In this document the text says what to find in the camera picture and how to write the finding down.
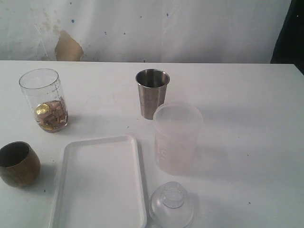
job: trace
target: brown cup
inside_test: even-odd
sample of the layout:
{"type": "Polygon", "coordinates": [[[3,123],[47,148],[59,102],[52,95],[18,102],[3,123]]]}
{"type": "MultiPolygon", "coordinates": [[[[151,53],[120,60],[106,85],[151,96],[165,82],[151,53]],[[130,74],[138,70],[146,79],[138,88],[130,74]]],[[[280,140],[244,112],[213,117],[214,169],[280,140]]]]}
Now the brown cup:
{"type": "Polygon", "coordinates": [[[8,185],[29,185],[39,172],[40,160],[26,142],[12,142],[0,149],[0,176],[8,185]]]}

